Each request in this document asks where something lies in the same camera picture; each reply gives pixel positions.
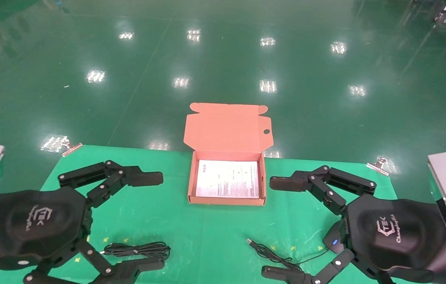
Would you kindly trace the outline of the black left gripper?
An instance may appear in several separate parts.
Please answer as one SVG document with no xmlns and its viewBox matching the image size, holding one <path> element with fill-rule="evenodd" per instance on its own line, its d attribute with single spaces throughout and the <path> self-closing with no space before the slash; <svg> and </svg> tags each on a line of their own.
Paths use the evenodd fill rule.
<svg viewBox="0 0 446 284">
<path fill-rule="evenodd" d="M 163 241 L 142 246 L 109 244 L 97 252 L 85 240 L 91 228 L 90 207 L 99 207 L 125 186 L 161 185 L 161 172 L 144 172 L 139 166 L 107 160 L 62 173 L 58 181 L 64 188 L 0 194 L 0 270 L 21 270 L 43 261 L 59 267 L 82 253 L 99 272 L 93 284 L 134 284 L 141 273 L 165 267 Z M 95 182 L 99 185 L 86 198 L 74 190 Z M 111 265 L 104 255 L 143 258 Z"/>
</svg>

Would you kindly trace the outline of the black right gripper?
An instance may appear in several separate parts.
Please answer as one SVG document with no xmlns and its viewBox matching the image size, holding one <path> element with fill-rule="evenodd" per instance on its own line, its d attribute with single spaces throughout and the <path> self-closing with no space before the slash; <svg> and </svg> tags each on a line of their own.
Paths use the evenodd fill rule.
<svg viewBox="0 0 446 284">
<path fill-rule="evenodd" d="M 329 284 L 353 263 L 364 275 L 382 283 L 392 278 L 446 283 L 446 226 L 436 205 L 376 198 L 376 182 L 327 165 L 313 171 L 297 170 L 290 177 L 272 176 L 269 186 L 276 191 L 309 192 L 330 212 L 343 216 L 346 249 L 311 275 L 290 262 L 291 258 L 263 248 L 262 257 L 285 266 L 263 266 L 263 277 L 286 284 Z M 359 197 L 347 205 L 333 187 Z"/>
</svg>

